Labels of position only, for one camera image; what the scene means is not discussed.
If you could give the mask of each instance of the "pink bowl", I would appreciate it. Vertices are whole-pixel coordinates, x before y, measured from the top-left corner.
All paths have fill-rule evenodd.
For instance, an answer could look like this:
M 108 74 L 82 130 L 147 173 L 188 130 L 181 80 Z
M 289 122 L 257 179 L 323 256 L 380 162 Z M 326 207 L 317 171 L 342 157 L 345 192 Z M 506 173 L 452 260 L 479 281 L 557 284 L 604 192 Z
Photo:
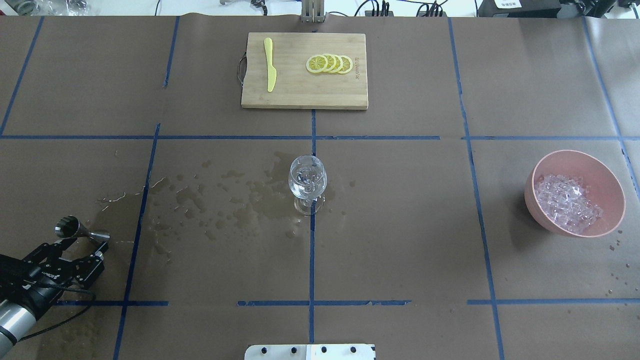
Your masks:
M 584 179 L 584 185 L 590 186 L 589 200 L 604 211 L 602 218 L 582 234 L 574 234 L 556 225 L 542 211 L 534 190 L 535 181 L 548 174 L 581 176 Z M 625 194 L 616 176 L 598 159 L 575 150 L 554 151 L 540 159 L 527 179 L 524 199 L 533 218 L 545 229 L 552 233 L 576 238 L 597 238 L 609 234 L 620 225 L 625 216 Z

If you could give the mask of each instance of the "gray table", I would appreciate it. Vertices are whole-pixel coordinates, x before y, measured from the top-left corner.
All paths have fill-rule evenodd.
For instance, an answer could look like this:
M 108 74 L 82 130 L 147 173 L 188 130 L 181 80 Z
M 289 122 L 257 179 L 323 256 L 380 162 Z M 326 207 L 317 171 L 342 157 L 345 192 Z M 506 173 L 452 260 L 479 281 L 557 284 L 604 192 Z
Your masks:
M 247 33 L 313 30 L 367 35 L 369 109 L 242 109 Z M 378 359 L 637 359 L 639 31 L 0 17 L 1 252 L 54 241 L 68 214 L 113 236 L 101 303 L 7 358 L 231 360 L 251 344 L 366 342 Z M 528 214 L 525 178 L 557 149 L 618 176 L 618 231 L 563 238 Z M 327 203 L 303 217 L 287 170 L 311 152 Z M 80 309 L 64 299 L 38 328 Z

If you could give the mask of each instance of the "glass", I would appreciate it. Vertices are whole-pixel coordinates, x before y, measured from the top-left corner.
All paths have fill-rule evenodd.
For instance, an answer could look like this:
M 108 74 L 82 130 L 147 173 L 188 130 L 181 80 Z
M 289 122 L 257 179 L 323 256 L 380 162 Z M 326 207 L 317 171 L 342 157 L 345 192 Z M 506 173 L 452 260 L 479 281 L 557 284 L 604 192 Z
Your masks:
M 294 206 L 304 215 L 318 212 L 324 204 L 326 170 L 322 161 L 313 155 L 298 156 L 289 170 L 289 188 L 296 196 Z

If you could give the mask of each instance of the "wooden cutting board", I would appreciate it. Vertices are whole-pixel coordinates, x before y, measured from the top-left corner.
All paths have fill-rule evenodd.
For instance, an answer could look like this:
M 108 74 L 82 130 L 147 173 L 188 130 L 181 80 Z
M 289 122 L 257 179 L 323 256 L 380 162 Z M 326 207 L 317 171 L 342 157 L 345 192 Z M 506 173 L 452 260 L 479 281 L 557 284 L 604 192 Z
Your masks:
M 276 85 L 267 92 L 264 39 L 273 40 Z M 338 54 L 353 60 L 347 74 L 312 74 L 307 59 L 316 54 Z M 243 108 L 366 110 L 367 44 L 364 34 L 249 33 Z

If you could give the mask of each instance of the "metal jigger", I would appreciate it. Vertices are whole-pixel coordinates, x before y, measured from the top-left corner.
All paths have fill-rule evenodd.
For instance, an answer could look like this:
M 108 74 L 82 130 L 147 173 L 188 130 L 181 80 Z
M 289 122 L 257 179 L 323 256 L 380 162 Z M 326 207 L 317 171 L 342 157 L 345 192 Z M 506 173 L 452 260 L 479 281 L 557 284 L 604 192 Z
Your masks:
M 60 219 L 53 231 L 62 240 L 88 237 L 95 241 L 108 241 L 111 236 L 106 231 L 89 231 L 77 217 L 68 216 Z

